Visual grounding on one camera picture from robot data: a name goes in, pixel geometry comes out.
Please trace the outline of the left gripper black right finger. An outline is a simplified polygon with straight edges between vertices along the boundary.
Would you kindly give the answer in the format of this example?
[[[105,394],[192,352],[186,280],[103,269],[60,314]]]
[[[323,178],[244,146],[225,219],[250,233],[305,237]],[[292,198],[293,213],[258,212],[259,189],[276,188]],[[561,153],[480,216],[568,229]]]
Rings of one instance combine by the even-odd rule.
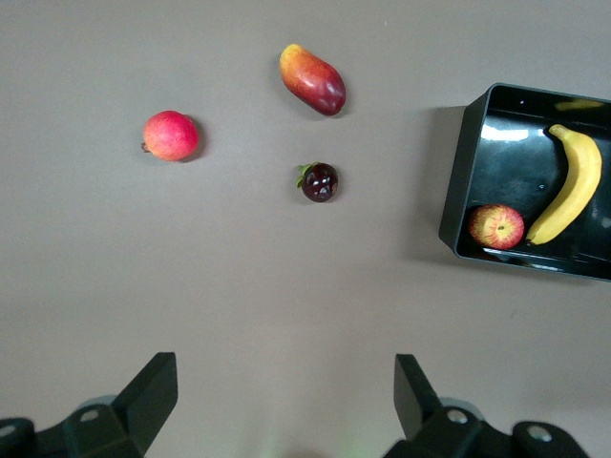
[[[506,434],[464,406],[443,405],[411,354],[395,356],[393,401],[405,438],[388,450],[388,457],[588,456],[560,427],[522,421]]]

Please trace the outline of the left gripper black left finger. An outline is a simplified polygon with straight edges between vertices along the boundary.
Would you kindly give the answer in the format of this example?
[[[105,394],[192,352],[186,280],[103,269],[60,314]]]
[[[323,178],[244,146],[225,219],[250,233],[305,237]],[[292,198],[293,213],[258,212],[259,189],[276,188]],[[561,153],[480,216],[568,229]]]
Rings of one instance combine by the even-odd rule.
[[[37,431],[28,418],[1,421],[3,457],[143,457],[179,398],[177,357],[159,352],[109,403],[83,406]]]

